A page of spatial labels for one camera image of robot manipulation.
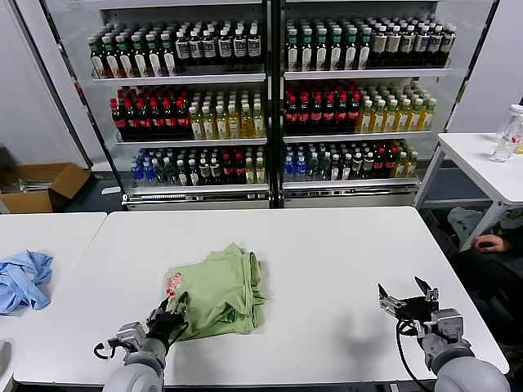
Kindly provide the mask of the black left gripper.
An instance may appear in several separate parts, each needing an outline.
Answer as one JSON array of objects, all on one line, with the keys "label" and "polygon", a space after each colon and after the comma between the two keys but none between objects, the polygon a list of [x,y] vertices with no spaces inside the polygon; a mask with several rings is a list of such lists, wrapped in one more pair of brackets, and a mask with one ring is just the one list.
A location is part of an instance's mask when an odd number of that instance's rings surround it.
[{"label": "black left gripper", "polygon": [[164,299],[158,307],[158,312],[153,312],[146,321],[149,328],[147,336],[156,339],[177,339],[187,329],[184,315],[189,303],[189,293],[183,292],[177,300],[175,311],[172,312],[168,308],[169,298]]}]

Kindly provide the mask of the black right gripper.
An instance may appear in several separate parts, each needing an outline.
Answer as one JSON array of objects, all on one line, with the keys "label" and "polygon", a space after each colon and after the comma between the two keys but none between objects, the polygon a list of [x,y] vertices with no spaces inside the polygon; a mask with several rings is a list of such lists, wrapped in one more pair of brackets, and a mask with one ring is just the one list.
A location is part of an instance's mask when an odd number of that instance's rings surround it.
[{"label": "black right gripper", "polygon": [[378,299],[380,307],[388,314],[394,314],[398,320],[431,321],[431,314],[439,309],[439,289],[431,287],[428,282],[414,277],[414,280],[425,296],[416,296],[398,300],[389,296],[384,287],[378,284]]}]

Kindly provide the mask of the bare person hand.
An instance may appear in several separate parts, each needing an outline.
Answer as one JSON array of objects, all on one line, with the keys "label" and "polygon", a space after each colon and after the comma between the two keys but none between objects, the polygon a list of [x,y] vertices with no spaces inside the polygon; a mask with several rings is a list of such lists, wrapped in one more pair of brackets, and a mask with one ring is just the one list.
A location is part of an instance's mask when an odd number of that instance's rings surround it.
[{"label": "bare person hand", "polygon": [[505,239],[499,236],[484,234],[473,240],[472,248],[481,252],[508,252],[510,245]]}]

